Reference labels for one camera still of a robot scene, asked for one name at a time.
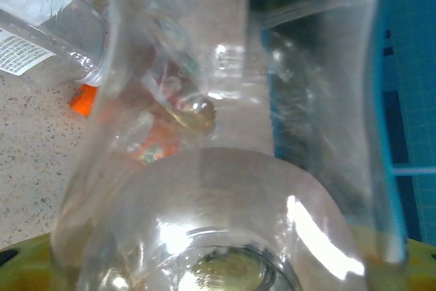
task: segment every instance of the clear glass jar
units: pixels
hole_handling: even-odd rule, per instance
[[[0,71],[36,87],[98,86],[106,23],[83,0],[0,0]]]
[[[111,1],[53,290],[407,290],[368,55],[379,0]]]

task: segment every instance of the glass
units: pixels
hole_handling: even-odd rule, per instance
[[[111,1],[52,290],[407,290],[379,0]]]
[[[98,86],[106,23],[83,0],[0,0],[0,71],[34,87]]]

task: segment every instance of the orange bottle cap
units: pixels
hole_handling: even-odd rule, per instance
[[[69,102],[69,106],[72,110],[87,117],[92,111],[95,95],[97,95],[96,87],[82,85]]]

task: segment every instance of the blue grid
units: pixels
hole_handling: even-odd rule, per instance
[[[411,166],[436,166],[436,0],[392,0],[394,55],[385,90],[398,90]],[[422,239],[436,245],[436,175],[413,177]]]

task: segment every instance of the speckled countertop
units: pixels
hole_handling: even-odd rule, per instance
[[[102,10],[106,0],[86,0]],[[86,119],[78,87],[32,91],[0,76],[0,248],[50,231]]]

